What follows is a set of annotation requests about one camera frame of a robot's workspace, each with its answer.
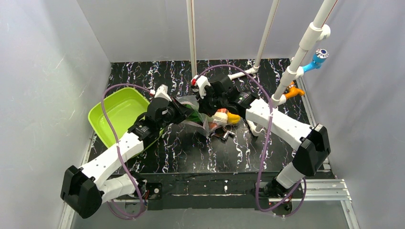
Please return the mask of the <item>green fake leafy vegetable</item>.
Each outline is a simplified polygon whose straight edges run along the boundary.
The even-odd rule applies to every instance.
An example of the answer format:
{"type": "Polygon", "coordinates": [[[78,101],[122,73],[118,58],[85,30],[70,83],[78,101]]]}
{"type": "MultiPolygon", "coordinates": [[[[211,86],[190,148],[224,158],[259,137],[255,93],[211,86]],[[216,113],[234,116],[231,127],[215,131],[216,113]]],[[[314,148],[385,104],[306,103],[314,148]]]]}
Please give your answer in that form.
{"type": "Polygon", "coordinates": [[[198,109],[193,108],[193,107],[188,107],[192,109],[192,113],[186,118],[186,121],[194,122],[194,123],[203,123],[204,118],[202,115],[198,112],[198,109]]]}

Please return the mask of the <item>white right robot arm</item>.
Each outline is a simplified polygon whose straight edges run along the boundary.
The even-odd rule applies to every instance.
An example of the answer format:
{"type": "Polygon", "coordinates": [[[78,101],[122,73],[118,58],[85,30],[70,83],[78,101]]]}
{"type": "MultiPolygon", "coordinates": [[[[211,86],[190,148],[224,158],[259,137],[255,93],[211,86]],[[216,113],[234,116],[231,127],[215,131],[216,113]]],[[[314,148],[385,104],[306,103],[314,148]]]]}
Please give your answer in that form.
{"type": "Polygon", "coordinates": [[[191,84],[197,93],[200,113],[213,116],[218,109],[225,108],[246,121],[267,127],[296,151],[293,160],[261,188],[260,193],[283,196],[300,179],[314,176],[329,156],[328,131],[323,125],[310,126],[290,118],[272,108],[256,93],[239,91],[226,75],[211,79],[195,76],[191,84]]]}

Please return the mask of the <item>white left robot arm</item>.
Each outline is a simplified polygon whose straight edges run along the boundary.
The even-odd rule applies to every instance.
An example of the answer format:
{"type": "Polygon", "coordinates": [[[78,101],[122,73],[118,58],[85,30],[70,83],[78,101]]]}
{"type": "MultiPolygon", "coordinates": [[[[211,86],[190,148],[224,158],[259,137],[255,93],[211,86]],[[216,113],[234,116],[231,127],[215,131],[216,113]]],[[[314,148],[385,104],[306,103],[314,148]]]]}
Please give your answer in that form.
{"type": "Polygon", "coordinates": [[[92,161],[66,169],[61,189],[61,199],[83,219],[94,215],[100,206],[123,195],[141,197],[140,187],[144,180],[137,181],[132,174],[110,178],[112,173],[128,159],[139,155],[153,144],[161,130],[170,124],[185,121],[193,109],[175,98],[155,98],[123,134],[118,143],[92,161]]]}

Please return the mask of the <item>clear zip top bag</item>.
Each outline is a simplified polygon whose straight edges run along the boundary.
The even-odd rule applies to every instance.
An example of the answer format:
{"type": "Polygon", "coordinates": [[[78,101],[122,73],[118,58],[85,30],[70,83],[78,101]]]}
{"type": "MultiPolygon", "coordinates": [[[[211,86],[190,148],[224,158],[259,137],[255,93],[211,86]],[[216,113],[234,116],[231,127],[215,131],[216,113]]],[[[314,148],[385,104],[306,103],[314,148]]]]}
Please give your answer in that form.
{"type": "Polygon", "coordinates": [[[197,132],[205,137],[211,136],[217,129],[238,125],[242,120],[239,115],[231,113],[226,108],[218,109],[212,116],[199,113],[199,104],[193,95],[181,96],[176,99],[182,105],[193,110],[192,114],[181,124],[195,127],[197,132]]]}

